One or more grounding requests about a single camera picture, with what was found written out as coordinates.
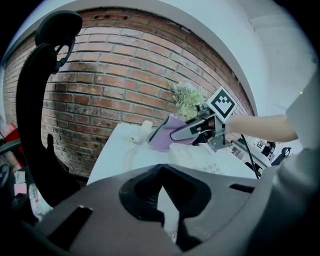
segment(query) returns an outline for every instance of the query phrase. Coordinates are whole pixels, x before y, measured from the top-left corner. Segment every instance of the forearm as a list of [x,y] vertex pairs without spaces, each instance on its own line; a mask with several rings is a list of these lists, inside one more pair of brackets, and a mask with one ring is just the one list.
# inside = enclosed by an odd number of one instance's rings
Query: forearm
[[290,142],[297,134],[285,115],[232,115],[225,124],[225,133],[237,133],[271,142]]

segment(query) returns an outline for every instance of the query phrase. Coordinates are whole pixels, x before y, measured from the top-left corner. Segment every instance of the green plant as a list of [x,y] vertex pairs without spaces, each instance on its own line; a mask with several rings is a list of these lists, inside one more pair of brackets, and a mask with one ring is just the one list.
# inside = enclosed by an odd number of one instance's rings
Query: green plant
[[205,100],[205,96],[201,91],[195,90],[192,85],[180,82],[170,85],[172,98],[176,102],[176,115],[190,119],[197,115],[196,106]]

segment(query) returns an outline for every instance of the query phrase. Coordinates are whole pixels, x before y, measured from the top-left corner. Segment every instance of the telephone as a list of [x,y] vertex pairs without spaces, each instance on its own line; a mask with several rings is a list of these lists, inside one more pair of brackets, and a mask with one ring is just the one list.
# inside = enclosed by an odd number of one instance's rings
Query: telephone
[[129,139],[132,147],[125,154],[125,158],[123,161],[125,172],[128,172],[131,170],[133,156],[138,150],[137,145],[141,145],[145,141],[146,137],[152,132],[152,126],[153,126],[153,123],[151,121],[145,120],[142,123],[141,127],[136,132],[133,132],[130,135]]

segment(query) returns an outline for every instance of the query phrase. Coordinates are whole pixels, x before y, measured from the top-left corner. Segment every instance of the black chair backrest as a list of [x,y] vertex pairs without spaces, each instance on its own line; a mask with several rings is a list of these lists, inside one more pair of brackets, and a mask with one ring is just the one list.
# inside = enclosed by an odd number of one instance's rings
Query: black chair backrest
[[[55,37],[46,36],[48,30],[63,24],[74,26],[67,26],[70,28],[69,33],[63,30],[63,35],[56,34],[57,38],[62,37],[62,39],[54,40]],[[16,119],[25,159],[37,188],[52,207],[78,191],[80,185],[60,164],[52,144],[48,145],[48,149],[43,146],[41,141],[43,101],[49,76],[56,73],[63,65],[57,61],[56,44],[59,42],[74,44],[75,36],[81,26],[82,19],[76,12],[60,11],[48,16],[39,26],[40,31],[36,32],[36,43],[39,45],[25,61],[17,84]]]

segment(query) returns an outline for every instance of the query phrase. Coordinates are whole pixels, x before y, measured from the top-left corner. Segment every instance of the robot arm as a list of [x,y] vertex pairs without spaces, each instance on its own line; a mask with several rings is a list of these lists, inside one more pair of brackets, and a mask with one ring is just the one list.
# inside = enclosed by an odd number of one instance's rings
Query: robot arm
[[236,101],[221,86],[197,106],[196,117],[170,134],[171,139],[179,141],[202,136],[214,151],[229,147],[231,144],[225,138],[225,124],[236,107]]

